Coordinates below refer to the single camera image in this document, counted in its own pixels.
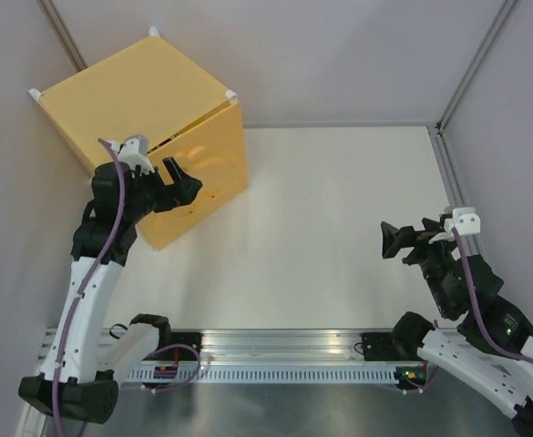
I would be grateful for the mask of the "yellow cabinet door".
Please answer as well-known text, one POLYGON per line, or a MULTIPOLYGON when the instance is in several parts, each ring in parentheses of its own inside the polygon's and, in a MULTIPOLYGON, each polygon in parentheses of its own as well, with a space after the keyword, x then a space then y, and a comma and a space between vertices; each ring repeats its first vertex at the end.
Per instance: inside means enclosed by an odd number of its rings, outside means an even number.
POLYGON ((139 232, 154 249, 163 249, 198 225, 248 187, 241 105, 235 103, 149 153, 165 183, 171 177, 163 158, 175 158, 202 188, 188 206, 151 213, 139 224, 139 232))

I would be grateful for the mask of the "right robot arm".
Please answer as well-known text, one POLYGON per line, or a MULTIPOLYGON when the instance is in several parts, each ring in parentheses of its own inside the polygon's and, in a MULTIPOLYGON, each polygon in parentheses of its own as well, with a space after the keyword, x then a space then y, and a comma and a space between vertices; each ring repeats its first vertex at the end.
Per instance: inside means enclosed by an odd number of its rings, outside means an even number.
POLYGON ((382 257, 402 249, 417 266, 442 318, 456 322, 458 343, 435 323, 408 311, 390 332, 393 354, 425 361, 455 376, 495 405, 520 436, 533 436, 533 324, 503 298, 504 281, 462 238, 480 231, 471 208, 457 208, 419 230, 382 222, 382 257))

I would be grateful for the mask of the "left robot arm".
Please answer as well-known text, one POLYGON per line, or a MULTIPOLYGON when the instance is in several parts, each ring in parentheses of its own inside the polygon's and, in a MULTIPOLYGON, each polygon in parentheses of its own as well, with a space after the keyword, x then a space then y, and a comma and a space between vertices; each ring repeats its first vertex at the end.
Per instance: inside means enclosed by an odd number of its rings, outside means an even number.
POLYGON ((56 336, 36 376, 26 376, 19 397, 56 421, 101 424, 114 411, 122 382, 148 356, 168 358, 173 350, 165 316, 136 315, 106 353, 99 342, 112 292, 137 238, 137 224, 151 212, 190 205, 203 184, 174 158, 159 171, 115 158, 98 166, 91 179, 93 198, 86 204, 72 239, 69 289, 56 336))

